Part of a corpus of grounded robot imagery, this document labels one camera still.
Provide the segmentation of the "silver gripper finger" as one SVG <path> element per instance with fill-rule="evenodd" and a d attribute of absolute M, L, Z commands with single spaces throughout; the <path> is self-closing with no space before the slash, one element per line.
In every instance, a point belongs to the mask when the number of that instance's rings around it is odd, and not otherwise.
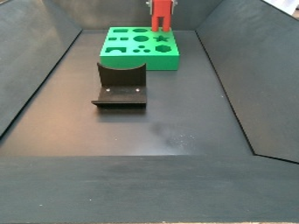
<path fill-rule="evenodd" d="M 175 8 L 176 5 L 177 5 L 177 0 L 172 0 L 172 10 L 171 10 L 172 14 L 173 14 L 173 8 Z"/>
<path fill-rule="evenodd" d="M 152 14 L 152 12 L 153 12 L 153 0 L 147 0 L 145 4 L 149 8 L 149 14 Z"/>

